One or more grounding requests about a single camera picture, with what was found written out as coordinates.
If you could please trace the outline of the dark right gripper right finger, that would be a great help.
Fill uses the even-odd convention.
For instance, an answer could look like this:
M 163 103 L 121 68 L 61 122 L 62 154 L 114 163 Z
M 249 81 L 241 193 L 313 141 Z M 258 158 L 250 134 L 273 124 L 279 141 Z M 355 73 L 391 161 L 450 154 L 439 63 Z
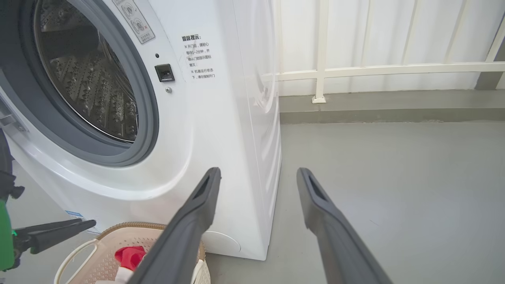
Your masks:
M 316 236 L 329 284 L 390 284 L 391 280 L 314 174 L 299 168 L 296 183 L 305 226 Z

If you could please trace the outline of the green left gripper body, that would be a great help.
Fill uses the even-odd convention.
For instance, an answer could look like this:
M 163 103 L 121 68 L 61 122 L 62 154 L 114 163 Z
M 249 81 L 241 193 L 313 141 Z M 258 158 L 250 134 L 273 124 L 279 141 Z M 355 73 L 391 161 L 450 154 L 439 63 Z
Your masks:
M 10 269 L 15 262 L 15 252 L 11 220 L 7 211 L 7 202 L 0 200 L 0 270 Z

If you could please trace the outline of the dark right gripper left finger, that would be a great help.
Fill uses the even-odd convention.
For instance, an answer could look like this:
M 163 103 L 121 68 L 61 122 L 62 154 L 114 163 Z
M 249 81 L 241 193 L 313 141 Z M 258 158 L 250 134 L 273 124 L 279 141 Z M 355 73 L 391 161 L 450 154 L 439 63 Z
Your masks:
M 129 284 L 190 284 L 203 233 L 211 226 L 221 181 L 209 168 L 151 247 Z

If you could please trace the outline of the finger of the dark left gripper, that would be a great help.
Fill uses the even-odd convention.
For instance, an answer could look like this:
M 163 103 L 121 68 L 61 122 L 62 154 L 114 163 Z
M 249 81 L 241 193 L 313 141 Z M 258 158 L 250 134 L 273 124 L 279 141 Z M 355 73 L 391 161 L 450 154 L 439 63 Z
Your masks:
M 14 229 L 14 241 L 27 241 L 30 235 L 49 233 L 49 239 L 54 241 L 64 241 L 74 237 L 74 227 L 85 223 L 81 218 L 75 218 L 65 221 L 51 222 L 39 225 L 32 225 L 25 228 Z
M 67 220 L 33 226 L 30 229 L 30 253 L 39 254 L 95 225 L 95 220 Z

